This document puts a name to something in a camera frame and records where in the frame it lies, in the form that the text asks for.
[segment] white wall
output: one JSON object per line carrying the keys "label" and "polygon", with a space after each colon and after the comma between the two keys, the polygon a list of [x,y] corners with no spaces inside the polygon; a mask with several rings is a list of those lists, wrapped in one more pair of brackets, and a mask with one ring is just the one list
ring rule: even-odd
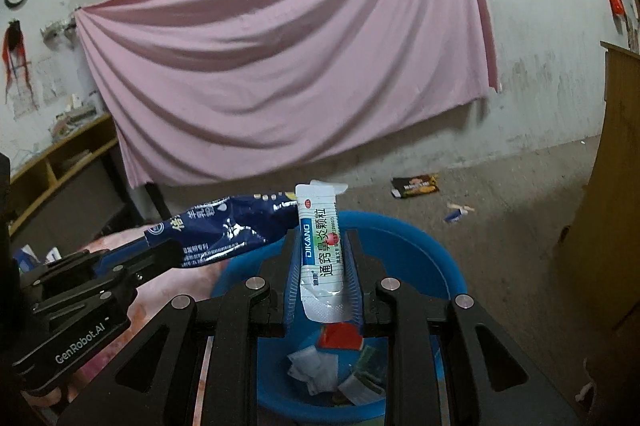
{"label": "white wall", "polygon": [[[0,2],[0,41],[9,21],[13,18],[20,20],[22,34],[25,40],[27,58],[32,64],[36,64],[43,58],[52,57],[66,83],[69,93],[79,93],[86,96],[95,89],[95,83],[80,81],[78,79],[78,67],[84,60],[80,46],[74,46],[66,39],[53,42],[50,47],[42,41],[40,28],[48,22],[67,16],[72,9],[70,0],[27,0],[16,10],[9,10],[4,2]],[[19,119],[14,119],[11,100],[4,102],[4,85],[6,77],[4,64],[0,72],[0,151],[12,160],[12,165],[28,157],[28,151],[33,151],[34,146],[40,149],[50,145],[49,127],[57,114],[64,111],[67,98],[60,98],[50,106],[40,103],[37,112],[27,114]],[[42,85],[33,66],[30,67],[36,99],[42,99]]]}
{"label": "white wall", "polygon": [[[28,52],[38,48],[37,30],[46,19],[66,15],[75,5],[99,1],[29,0],[20,10]],[[630,10],[631,0],[624,2]],[[501,93],[296,172],[363,185],[598,134],[604,115],[604,51],[599,43],[606,40],[627,47],[625,30],[616,26],[608,0],[490,0],[490,5]],[[4,17],[0,22],[7,18],[5,11],[0,11]],[[0,107],[2,127],[3,112]],[[0,150],[6,148],[7,139],[21,139],[23,134],[16,125],[3,130]],[[274,185],[290,180],[290,175],[280,174],[256,182]],[[218,186],[211,194],[236,189],[240,188],[235,184]],[[200,189],[165,193],[175,210],[210,194]]]}

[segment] blue snack bag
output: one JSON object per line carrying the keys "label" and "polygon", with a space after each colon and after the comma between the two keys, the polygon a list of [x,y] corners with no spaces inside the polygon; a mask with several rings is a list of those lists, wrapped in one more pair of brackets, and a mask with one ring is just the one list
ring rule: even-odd
{"label": "blue snack bag", "polygon": [[149,247],[175,239],[181,267],[199,267],[279,241],[298,225],[293,193],[226,197],[190,210],[145,231]]}

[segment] pink sheet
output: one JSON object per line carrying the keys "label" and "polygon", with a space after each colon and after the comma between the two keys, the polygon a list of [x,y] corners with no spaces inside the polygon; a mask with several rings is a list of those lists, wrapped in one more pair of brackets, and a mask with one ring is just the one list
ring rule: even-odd
{"label": "pink sheet", "polygon": [[497,85],[486,0],[108,0],[76,20],[132,186],[314,161]]}

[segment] hanging wig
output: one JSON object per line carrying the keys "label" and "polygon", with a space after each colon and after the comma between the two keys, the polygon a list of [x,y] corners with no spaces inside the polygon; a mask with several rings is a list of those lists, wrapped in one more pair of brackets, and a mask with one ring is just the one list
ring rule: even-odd
{"label": "hanging wig", "polygon": [[[17,63],[14,64],[14,54],[17,56]],[[6,103],[14,78],[17,80],[17,68],[24,67],[24,80],[31,93],[31,102],[36,106],[33,97],[33,88],[29,79],[29,68],[27,67],[27,53],[24,50],[24,37],[20,29],[20,21],[12,20],[9,27],[4,32],[4,42],[2,43],[2,61],[6,68],[6,87],[4,89],[4,102]]]}

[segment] paper on wall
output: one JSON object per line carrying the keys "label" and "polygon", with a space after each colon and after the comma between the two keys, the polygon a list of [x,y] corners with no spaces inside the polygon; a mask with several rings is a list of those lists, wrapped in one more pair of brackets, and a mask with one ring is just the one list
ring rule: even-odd
{"label": "paper on wall", "polygon": [[35,64],[35,71],[42,85],[42,102],[49,106],[56,99],[66,96],[65,82],[56,60],[49,56]]}
{"label": "paper on wall", "polygon": [[24,66],[15,69],[14,84],[8,93],[8,98],[11,100],[11,105],[14,108],[14,119],[19,119],[38,110],[37,101],[34,102],[34,98],[31,97],[31,91],[29,90],[24,74],[25,71]]}

